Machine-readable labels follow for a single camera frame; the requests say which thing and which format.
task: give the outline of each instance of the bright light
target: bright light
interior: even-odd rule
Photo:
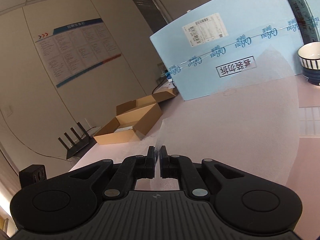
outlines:
[[[7,212],[9,216],[12,217],[10,213],[10,202],[1,194],[0,192],[0,206]]]

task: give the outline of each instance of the brown cardboard box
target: brown cardboard box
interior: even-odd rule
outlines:
[[[174,98],[178,95],[178,90],[177,88],[170,88],[170,89],[165,89],[165,90],[158,90],[158,92],[143,97],[143,98],[139,98],[133,101],[128,101],[124,104],[121,104],[119,106],[116,107],[116,114],[120,115],[123,113],[126,113],[130,110],[134,110],[134,109],[138,109],[141,107],[145,107],[147,105],[151,105],[151,104],[155,104],[155,103],[159,103],[162,101],[165,101],[167,99],[170,98]]]
[[[150,131],[161,115],[162,112],[157,103],[139,107],[117,115],[93,137],[100,145],[139,141]]]

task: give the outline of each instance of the blue and white bowl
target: blue and white bowl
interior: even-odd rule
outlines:
[[[320,70],[320,42],[311,42],[298,50],[304,68]]]

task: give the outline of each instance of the teal box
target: teal box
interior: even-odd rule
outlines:
[[[183,99],[190,100],[221,91],[249,68],[256,67],[249,71],[258,76],[260,69],[276,68],[275,61],[264,61],[263,68],[255,65],[268,49],[284,58],[291,72],[300,74],[297,50],[303,41],[300,31],[290,28],[292,21],[287,0],[211,0],[150,39]]]
[[[305,44],[320,41],[320,0],[288,0],[297,19],[291,28],[299,27]]]

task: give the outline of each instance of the pink tabletop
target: pink tabletop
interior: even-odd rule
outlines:
[[[295,77],[298,87],[299,107],[320,106],[320,88],[307,83],[302,75]],[[187,101],[191,104],[197,99]],[[88,151],[72,170],[94,163],[101,159],[113,159],[119,163],[124,158],[136,154],[146,154],[148,146],[155,145],[162,120],[171,117],[181,106],[185,104],[182,97],[178,95],[174,99],[161,103],[163,116],[150,130],[147,137],[140,142],[129,142],[111,145],[96,144]],[[298,153],[290,171],[289,178],[285,184],[294,190],[302,200],[302,216],[295,228],[295,232],[304,240],[315,240],[320,235],[320,138],[300,138]],[[150,190],[157,189],[156,179],[153,184],[148,179],[140,179],[136,189]],[[170,184],[169,188],[177,189],[177,185]]]

